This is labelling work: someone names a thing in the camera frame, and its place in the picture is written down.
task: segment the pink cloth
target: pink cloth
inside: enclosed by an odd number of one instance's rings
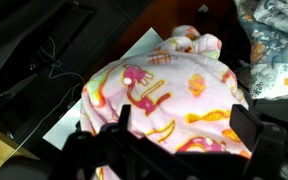
[[[249,156],[229,126],[232,105],[248,105],[234,73],[217,60],[220,49],[216,37],[180,26],[154,51],[110,63],[83,89],[82,130],[96,135],[104,124],[118,121],[124,104],[131,104],[129,130],[171,153]],[[118,179],[108,167],[98,168],[97,174]]]

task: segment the dark floor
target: dark floor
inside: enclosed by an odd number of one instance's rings
[[[163,39],[170,36],[172,28],[182,24],[193,25],[201,33],[221,36],[223,41],[231,31],[231,27],[221,29],[223,24],[220,24],[230,10],[231,0],[80,0],[79,3],[92,7],[93,13],[89,16],[90,11],[74,10],[51,34],[56,44],[56,57],[62,64],[55,68],[52,77],[63,72],[76,72],[85,80],[89,79],[104,65],[120,58],[150,27]],[[208,15],[212,21],[198,20],[197,12],[202,4],[209,7]],[[227,16],[226,25],[235,26],[235,17],[232,11]],[[49,44],[46,42],[45,50],[51,52]],[[57,159],[58,150],[41,139],[68,106],[79,98],[82,88],[76,87],[61,102],[68,90],[82,80],[75,75],[50,79],[51,71],[52,68],[42,71],[0,112],[0,130],[5,133],[10,130],[17,143],[26,141],[35,127],[43,122],[24,147],[49,163]]]

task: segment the pink blanket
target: pink blanket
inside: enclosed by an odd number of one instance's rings
[[[229,126],[233,104],[248,107],[234,73],[218,61],[221,41],[180,26],[154,51],[114,61],[82,92],[82,130],[96,135],[131,104],[131,128],[167,151],[250,152]],[[108,168],[100,179],[118,179]]]

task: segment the patterned fabric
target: patterned fabric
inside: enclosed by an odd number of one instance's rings
[[[259,22],[288,33],[288,0],[262,0],[254,17]]]
[[[252,98],[288,98],[288,34],[254,19],[259,1],[235,0],[235,4],[240,24],[252,44]]]
[[[171,153],[229,151],[249,157],[229,126],[232,105],[248,105],[234,73],[217,60],[220,49],[216,37],[181,26],[155,51],[110,63],[83,89],[82,130],[96,135],[131,104],[129,130]],[[97,174],[117,179],[108,167]]]

